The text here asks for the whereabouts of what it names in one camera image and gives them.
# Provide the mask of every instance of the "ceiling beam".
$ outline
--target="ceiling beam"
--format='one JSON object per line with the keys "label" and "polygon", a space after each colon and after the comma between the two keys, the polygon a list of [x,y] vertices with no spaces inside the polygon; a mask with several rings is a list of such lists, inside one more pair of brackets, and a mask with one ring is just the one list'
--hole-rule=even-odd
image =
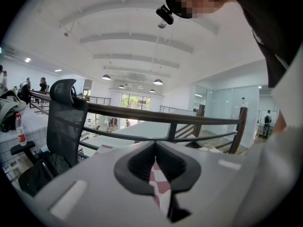
{"label": "ceiling beam", "polygon": [[147,79],[147,80],[142,80],[142,79],[130,79],[130,78],[125,78],[125,77],[120,77],[120,76],[110,76],[111,79],[117,79],[120,81],[124,81],[124,82],[142,82],[142,83],[153,83],[154,80],[151,79]]}
{"label": "ceiling beam", "polygon": [[133,69],[133,68],[126,68],[126,67],[115,67],[115,66],[106,66],[105,69],[106,70],[134,72],[134,73],[138,73],[138,74],[152,75],[152,76],[157,76],[157,77],[162,77],[162,78],[170,78],[169,74],[150,72],[149,70]]}
{"label": "ceiling beam", "polygon": [[[131,60],[131,61],[143,61],[143,62],[149,62],[152,63],[152,57],[148,56],[142,56],[142,55],[135,55],[132,54],[96,54],[94,55],[95,59],[110,59],[110,60]],[[154,64],[162,65],[162,66],[168,66],[175,69],[179,69],[179,64],[166,61],[166,60],[160,60],[157,58],[154,58],[153,61]]]}
{"label": "ceiling beam", "polygon": [[[63,26],[72,23],[74,19],[79,19],[88,15],[92,15],[94,13],[112,13],[113,10],[128,10],[128,9],[150,9],[156,10],[161,5],[163,5],[163,1],[144,1],[144,0],[133,0],[133,1],[125,1],[121,3],[121,0],[113,0],[107,3],[98,3],[92,6],[86,7],[82,9],[82,12],[78,10],[74,11],[72,14],[66,16],[62,20],[60,20],[60,24]],[[207,33],[211,35],[218,34],[218,27],[212,24],[210,21],[207,21],[203,18],[191,19],[194,23],[199,24]]]}
{"label": "ceiling beam", "polygon": [[[89,43],[89,42],[95,42],[95,41],[103,41],[103,40],[140,40],[140,41],[146,41],[146,42],[157,42],[157,36],[154,35],[144,35],[144,34],[129,34],[129,33],[112,33],[112,34],[102,34],[99,35],[91,35],[88,37],[84,37],[80,39],[80,42],[82,44]],[[189,46],[187,44],[184,44],[182,42],[178,42],[175,40],[166,40],[164,37],[160,37],[158,40],[159,44],[169,46],[176,48],[178,50],[187,52],[192,54],[194,52],[194,48],[192,46]]]}

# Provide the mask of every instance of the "plastic bottle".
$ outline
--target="plastic bottle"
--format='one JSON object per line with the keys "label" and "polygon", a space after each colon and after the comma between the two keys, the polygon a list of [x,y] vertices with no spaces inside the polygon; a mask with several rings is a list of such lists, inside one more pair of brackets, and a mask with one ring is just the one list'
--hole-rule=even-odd
{"label": "plastic bottle", "polygon": [[242,103],[241,103],[241,107],[244,108],[245,107],[245,98],[242,98]]}
{"label": "plastic bottle", "polygon": [[23,130],[23,125],[21,121],[21,115],[18,113],[16,114],[16,130],[18,133],[18,138],[21,146],[25,146],[27,144],[27,140],[25,138],[25,133]]}

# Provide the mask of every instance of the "chair headrest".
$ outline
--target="chair headrest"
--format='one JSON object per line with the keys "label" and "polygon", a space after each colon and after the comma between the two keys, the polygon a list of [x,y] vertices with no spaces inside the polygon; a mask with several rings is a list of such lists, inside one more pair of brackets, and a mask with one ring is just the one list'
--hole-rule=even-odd
{"label": "chair headrest", "polygon": [[50,90],[51,99],[68,106],[73,106],[74,100],[71,96],[71,89],[75,82],[75,79],[63,79],[56,81]]}

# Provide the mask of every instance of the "bag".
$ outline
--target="bag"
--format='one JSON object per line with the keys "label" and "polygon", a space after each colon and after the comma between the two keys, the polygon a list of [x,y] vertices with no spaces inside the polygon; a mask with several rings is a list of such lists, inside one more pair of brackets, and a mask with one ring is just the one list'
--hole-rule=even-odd
{"label": "bag", "polygon": [[265,116],[264,124],[269,124],[269,116],[268,115]]}
{"label": "bag", "polygon": [[26,104],[29,103],[30,97],[29,97],[29,92],[30,92],[30,85],[29,84],[25,84],[24,86],[22,86],[20,92],[17,94],[17,96],[24,102],[26,102]]}
{"label": "bag", "polygon": [[10,118],[15,113],[23,113],[26,108],[26,103],[21,101],[13,90],[7,91],[0,96],[0,124],[1,128],[9,128],[6,123],[11,126]]}

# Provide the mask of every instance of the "white tiled wall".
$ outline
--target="white tiled wall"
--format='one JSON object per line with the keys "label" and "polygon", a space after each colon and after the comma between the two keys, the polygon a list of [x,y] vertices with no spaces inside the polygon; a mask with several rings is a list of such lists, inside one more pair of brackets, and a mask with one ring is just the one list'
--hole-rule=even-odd
{"label": "white tiled wall", "polygon": [[[47,128],[43,127],[38,130],[35,130],[33,132],[30,132],[28,135],[26,135],[27,141],[35,142],[35,147],[31,148],[31,151],[33,154],[34,154],[34,151],[36,151],[38,153],[40,148],[47,147],[46,134],[47,134]],[[10,140],[10,141],[3,142],[0,144],[1,166],[6,166],[6,165],[18,160],[19,158],[26,157],[24,153],[19,153],[14,156],[12,156],[10,154],[10,149],[18,144],[19,144],[18,139]]]}

